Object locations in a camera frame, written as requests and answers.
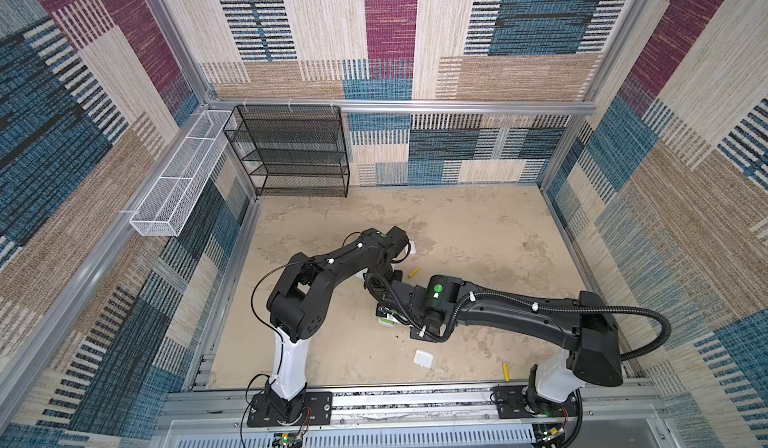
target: wire mesh shelf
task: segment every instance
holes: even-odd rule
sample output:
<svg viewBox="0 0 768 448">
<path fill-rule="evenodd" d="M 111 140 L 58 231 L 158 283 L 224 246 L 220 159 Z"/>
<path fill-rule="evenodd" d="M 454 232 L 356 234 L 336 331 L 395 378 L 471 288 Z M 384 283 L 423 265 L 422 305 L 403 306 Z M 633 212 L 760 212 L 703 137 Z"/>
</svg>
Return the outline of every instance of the wire mesh shelf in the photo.
<svg viewBox="0 0 768 448">
<path fill-rule="evenodd" d="M 236 127 L 232 113 L 201 114 L 138 209 L 130 225 L 141 236 L 178 236 L 203 192 L 222 151 L 224 129 Z"/>
<path fill-rule="evenodd" d="M 350 164 L 334 106 L 241 105 L 224 134 L 258 195 L 345 197 Z"/>
</svg>

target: robotic arm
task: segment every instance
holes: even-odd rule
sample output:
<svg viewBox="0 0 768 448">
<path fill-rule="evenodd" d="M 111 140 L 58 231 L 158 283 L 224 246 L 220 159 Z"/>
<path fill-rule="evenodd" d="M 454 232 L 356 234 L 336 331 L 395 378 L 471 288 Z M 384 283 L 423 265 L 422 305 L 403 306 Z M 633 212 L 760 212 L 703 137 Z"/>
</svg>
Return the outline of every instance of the robotic arm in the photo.
<svg viewBox="0 0 768 448">
<path fill-rule="evenodd" d="M 361 270 L 367 269 L 364 286 L 379 302 L 377 313 L 410 325 L 413 339 L 443 342 L 457 324 L 466 324 L 528 334 L 561 347 L 550 360 L 532 368 L 525 393 L 532 413 L 565 402 L 585 383 L 621 385 L 620 362 L 655 350 L 669 337 L 669 322 L 663 316 L 643 308 L 605 307 L 588 291 L 581 291 L 577 299 L 534 298 L 440 274 L 432 276 L 426 288 L 414 287 L 402 282 L 401 271 L 392 269 L 407 245 L 406 232 L 397 226 L 387 233 L 370 228 L 331 253 L 312 258 L 293 255 L 266 303 L 276 328 L 276 352 L 264 393 L 283 423 L 300 418 L 309 340 L 326 318 L 333 289 Z M 662 325 L 661 334 L 622 355 L 612 313 L 654 318 Z"/>
</svg>

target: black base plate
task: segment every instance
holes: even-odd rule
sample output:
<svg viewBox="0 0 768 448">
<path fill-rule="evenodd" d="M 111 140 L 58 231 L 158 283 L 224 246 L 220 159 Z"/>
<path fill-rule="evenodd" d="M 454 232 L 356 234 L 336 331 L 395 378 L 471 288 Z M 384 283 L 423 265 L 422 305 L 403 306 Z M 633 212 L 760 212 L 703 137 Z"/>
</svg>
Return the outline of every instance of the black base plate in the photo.
<svg viewBox="0 0 768 448">
<path fill-rule="evenodd" d="M 493 389 L 491 401 L 496 403 L 498 417 L 502 420 L 512 420 L 514 418 L 539 418 L 525 409 L 528 402 L 523 395 L 525 385 L 517 386 L 496 386 Z M 562 407 L 568 411 L 568 416 L 576 416 L 576 403 L 569 397 L 565 403 L 552 404 L 552 411 L 549 414 L 551 418 L 562 418 Z"/>
<path fill-rule="evenodd" d="M 277 412 L 275 412 L 274 409 L 269 406 L 269 403 L 267 403 L 266 396 L 264 394 L 255 395 L 250 403 L 252 406 L 255 406 L 256 409 L 254 410 L 251 408 L 248 410 L 248 421 L 246 424 L 249 428 L 281 426 L 281 422 L 283 422 L 283 424 L 286 423 L 286 420 L 279 419 Z M 312 418 L 310 419 L 311 426 L 331 424 L 333 393 L 330 391 L 307 392 L 304 395 L 304 406 L 308 406 L 312 410 Z M 301 415 L 299 415 L 299 419 L 290 425 L 301 426 L 306 420 L 306 414 L 307 410 L 302 410 Z"/>
</svg>

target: white mesh basket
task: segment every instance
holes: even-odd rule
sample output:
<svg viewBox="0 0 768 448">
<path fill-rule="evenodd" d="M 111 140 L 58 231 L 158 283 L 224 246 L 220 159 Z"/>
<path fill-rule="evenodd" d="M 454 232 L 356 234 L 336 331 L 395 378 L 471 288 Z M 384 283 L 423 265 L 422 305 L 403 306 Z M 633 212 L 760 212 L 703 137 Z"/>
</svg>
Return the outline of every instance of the white mesh basket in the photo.
<svg viewBox="0 0 768 448">
<path fill-rule="evenodd" d="M 224 128 L 236 129 L 231 112 L 208 110 L 170 159 L 130 224 L 141 236 L 178 236 L 227 144 Z"/>
</svg>

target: beige floor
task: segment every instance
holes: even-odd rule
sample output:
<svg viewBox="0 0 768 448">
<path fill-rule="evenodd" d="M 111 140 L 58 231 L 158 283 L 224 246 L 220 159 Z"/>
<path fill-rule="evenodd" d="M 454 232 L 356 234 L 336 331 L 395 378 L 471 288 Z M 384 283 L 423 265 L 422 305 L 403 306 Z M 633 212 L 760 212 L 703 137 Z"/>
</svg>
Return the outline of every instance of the beige floor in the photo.
<svg viewBox="0 0 768 448">
<path fill-rule="evenodd" d="M 253 243 L 226 320 L 209 388 L 243 387 L 270 372 L 274 335 L 248 306 L 251 290 L 268 270 L 295 252 L 310 256 L 341 245 L 348 233 L 394 224 L 416 242 L 399 265 L 449 274 L 487 288 L 539 297 L 575 296 L 583 284 L 536 187 L 495 185 L 455 188 L 351 188 L 348 198 L 269 197 L 262 204 Z M 262 283 L 256 309 L 268 319 L 266 299 L 279 275 Z M 306 366 L 310 385 L 497 380 L 502 363 L 512 378 L 549 357 L 555 346 L 495 328 L 456 328 L 444 344 L 408 338 L 403 326 L 386 328 L 373 316 L 376 302 L 351 278 L 334 291 L 325 323 L 312 337 Z M 428 370 L 413 363 L 416 349 L 435 355 Z"/>
</svg>

